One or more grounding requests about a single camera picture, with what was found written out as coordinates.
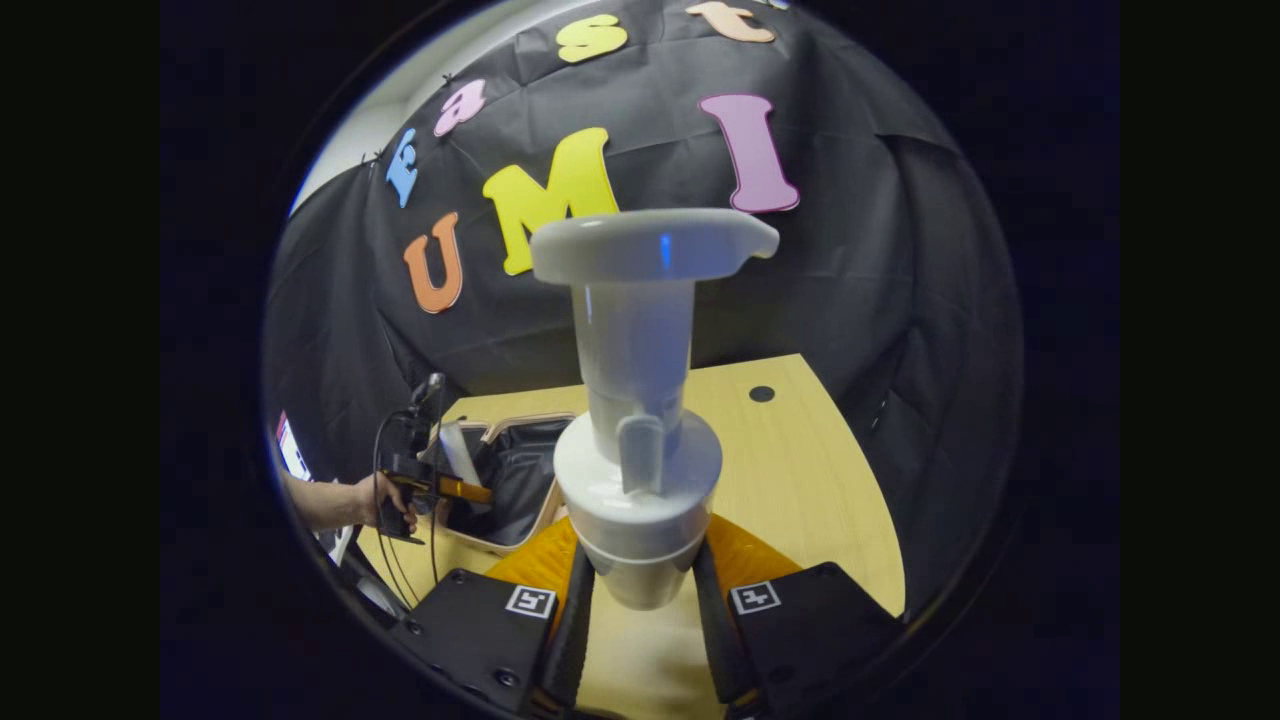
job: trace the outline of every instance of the wooden table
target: wooden table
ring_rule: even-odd
[[[758,386],[774,397],[756,402]],[[906,598],[902,556],[884,497],[852,432],[800,355],[692,370],[685,406],[719,436],[724,468],[712,509],[809,568],[833,560],[892,615]],[[540,413],[586,411],[584,386],[467,397],[445,415],[497,423]],[[430,523],[416,537],[428,541]],[[372,528],[357,542],[389,582]],[[435,537],[436,564],[484,573],[497,557]],[[421,597],[431,583],[428,546],[396,542],[406,580]],[[685,578],[668,606],[648,612],[618,605],[596,582],[579,706],[627,717],[719,717],[694,580]]]

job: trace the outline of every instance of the black hole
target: black hole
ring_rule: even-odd
[[[506,688],[513,688],[520,684],[520,678],[517,678],[515,673],[502,667],[493,671],[493,679],[498,680],[498,684]]]
[[[796,674],[796,669],[790,665],[782,665],[769,670],[771,683],[785,683],[790,680]]]

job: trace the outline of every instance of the white plastic container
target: white plastic container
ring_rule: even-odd
[[[534,233],[534,275],[572,286],[589,411],[556,445],[556,477],[596,573],[618,602],[671,602],[710,521],[722,456],[684,407],[694,282],[769,258],[778,233],[722,209],[573,218]]]

